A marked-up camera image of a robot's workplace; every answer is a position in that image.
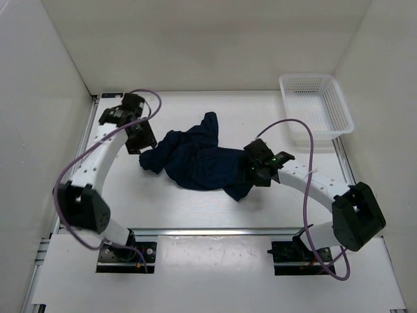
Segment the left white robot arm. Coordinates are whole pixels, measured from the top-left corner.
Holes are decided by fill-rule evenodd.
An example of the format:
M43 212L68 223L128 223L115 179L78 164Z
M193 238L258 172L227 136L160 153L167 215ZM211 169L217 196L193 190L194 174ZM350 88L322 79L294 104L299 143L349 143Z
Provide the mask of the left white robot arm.
M156 144L149 125L154 115L143 98L134 105L105 109L92 145L59 174L53 188L55 210L66 230L85 248L100 250L109 243L122 261L136 255L137 246L129 240L131 231L111 217L102 189L122 147L137 155Z

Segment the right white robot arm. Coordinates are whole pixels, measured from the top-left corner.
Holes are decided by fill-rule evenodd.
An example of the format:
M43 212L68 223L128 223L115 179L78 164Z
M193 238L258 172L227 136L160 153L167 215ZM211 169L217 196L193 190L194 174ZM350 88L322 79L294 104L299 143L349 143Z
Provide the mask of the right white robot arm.
M244 151L249 162L246 180L256 186L270 186L272 181L289 186L331 213L330 222L309 226L293 237L293 254L299 260L306 261L316 250L331 246L357 252L386 227L369 185L349 185L308 171L287 152L275 155L260 138L245 146Z

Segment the navy blue shorts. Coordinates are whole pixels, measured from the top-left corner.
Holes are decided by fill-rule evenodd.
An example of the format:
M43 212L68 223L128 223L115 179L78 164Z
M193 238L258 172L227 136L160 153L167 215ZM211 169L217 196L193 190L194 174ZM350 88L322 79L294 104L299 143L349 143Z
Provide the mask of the navy blue shorts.
M240 201L253 187L253 183L243 179L250 166L245 151L218 146L218 132L216 113L207 112L199 125L186 132L169 131L154 149L139 156L139 164L155 174L164 170L182 188L222 189Z

